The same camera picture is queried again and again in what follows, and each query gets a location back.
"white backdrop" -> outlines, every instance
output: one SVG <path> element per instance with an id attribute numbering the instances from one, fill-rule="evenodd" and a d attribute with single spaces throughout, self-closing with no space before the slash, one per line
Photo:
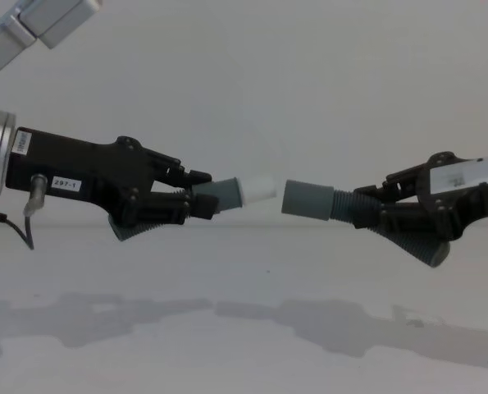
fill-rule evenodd
<path id="1" fill-rule="evenodd" d="M 488 155 L 488 0 L 105 0 L 0 74 L 0 109 L 218 179 L 350 190 Z M 488 393 L 488 227 L 430 270 L 280 203 L 121 244 L 50 198 L 34 253 L 0 228 L 0 394 Z"/>
<path id="2" fill-rule="evenodd" d="M 217 179 L 350 190 L 437 151 L 488 155 L 488 0 L 106 0 L 0 74 L 0 108 L 98 143 L 134 136 Z M 0 208 L 24 200 L 6 191 Z M 50 199 L 36 220 L 104 218 Z M 220 220 L 299 222 L 279 201 Z"/>

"cable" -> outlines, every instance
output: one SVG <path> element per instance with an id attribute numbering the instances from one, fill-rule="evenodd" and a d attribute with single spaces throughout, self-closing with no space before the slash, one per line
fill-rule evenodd
<path id="1" fill-rule="evenodd" d="M 30 216 L 25 216 L 25 231 L 27 235 L 27 240 L 29 243 L 27 244 L 30 250 L 34 250 L 34 239 L 32 238 L 32 228 L 30 225 Z"/>
<path id="2" fill-rule="evenodd" d="M 26 234 L 10 220 L 5 220 L 5 223 L 14 229 L 20 238 L 26 243 L 30 250 L 34 250 L 34 240 L 32 238 L 32 229 L 30 228 L 30 218 L 25 217 L 25 231 Z"/>

